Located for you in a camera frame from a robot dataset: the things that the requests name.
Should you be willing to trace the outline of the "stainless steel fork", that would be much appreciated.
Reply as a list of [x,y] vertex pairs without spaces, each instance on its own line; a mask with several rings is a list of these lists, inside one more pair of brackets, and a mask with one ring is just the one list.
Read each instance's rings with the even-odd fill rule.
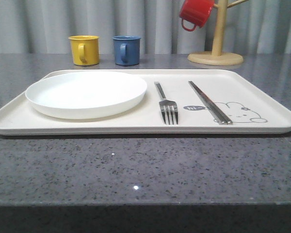
[[178,106],[173,100],[168,100],[165,96],[163,88],[159,82],[154,82],[154,85],[160,95],[161,101],[159,107],[165,125],[178,124]]

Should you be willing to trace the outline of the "white round plate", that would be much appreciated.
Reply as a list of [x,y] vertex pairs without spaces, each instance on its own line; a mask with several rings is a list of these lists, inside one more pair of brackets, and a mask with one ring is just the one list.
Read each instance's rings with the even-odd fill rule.
[[33,108],[63,119],[92,119],[125,112],[143,99],[147,83],[116,71],[80,71],[42,79],[25,92]]

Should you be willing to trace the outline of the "blue enamel mug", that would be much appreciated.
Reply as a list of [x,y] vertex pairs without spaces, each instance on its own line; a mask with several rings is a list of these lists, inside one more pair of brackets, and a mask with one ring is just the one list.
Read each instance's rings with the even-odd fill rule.
[[140,63],[140,36],[118,35],[113,37],[114,62],[121,66]]

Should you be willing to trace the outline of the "yellow enamel mug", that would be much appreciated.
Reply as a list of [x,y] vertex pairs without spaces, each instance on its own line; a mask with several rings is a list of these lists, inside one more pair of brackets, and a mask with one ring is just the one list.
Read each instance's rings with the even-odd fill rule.
[[99,37],[96,35],[75,35],[69,38],[73,63],[78,66],[99,64]]

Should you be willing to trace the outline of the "wooden mug tree stand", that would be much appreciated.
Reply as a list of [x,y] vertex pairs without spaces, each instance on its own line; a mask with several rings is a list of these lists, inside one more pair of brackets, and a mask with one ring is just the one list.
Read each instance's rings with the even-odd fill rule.
[[223,42],[227,9],[246,1],[247,0],[236,0],[232,3],[228,3],[228,0],[219,0],[218,3],[214,5],[215,8],[217,8],[217,17],[212,50],[191,53],[188,55],[189,61],[213,66],[238,65],[243,62],[243,57],[241,55],[231,52],[223,52]]

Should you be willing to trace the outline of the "cream rabbit serving tray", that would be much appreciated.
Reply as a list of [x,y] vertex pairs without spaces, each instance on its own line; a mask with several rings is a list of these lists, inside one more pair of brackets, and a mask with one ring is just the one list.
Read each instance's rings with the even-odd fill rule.
[[[136,107],[114,116],[68,120],[34,110],[24,94],[0,108],[0,134],[287,133],[291,111],[239,74],[221,69],[131,69],[148,85]],[[178,105],[177,125],[165,125],[154,82]]]

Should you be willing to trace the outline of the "red enamel mug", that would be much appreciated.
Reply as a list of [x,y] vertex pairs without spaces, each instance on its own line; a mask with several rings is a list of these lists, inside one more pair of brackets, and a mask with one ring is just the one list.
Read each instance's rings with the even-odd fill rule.
[[[213,0],[185,0],[179,13],[182,28],[189,32],[194,31],[196,27],[202,28],[207,22],[214,4]],[[194,26],[189,29],[184,25],[184,21],[190,22]]]

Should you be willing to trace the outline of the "grey curtain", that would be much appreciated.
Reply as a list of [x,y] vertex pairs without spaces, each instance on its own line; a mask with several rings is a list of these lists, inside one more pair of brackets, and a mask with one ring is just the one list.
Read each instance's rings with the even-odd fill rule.
[[[112,37],[138,35],[141,52],[187,54],[210,50],[213,10],[204,27],[183,30],[180,0],[0,0],[0,53],[70,53],[68,37],[99,36],[99,51],[113,52]],[[250,0],[227,11],[224,51],[291,54],[291,0]]]

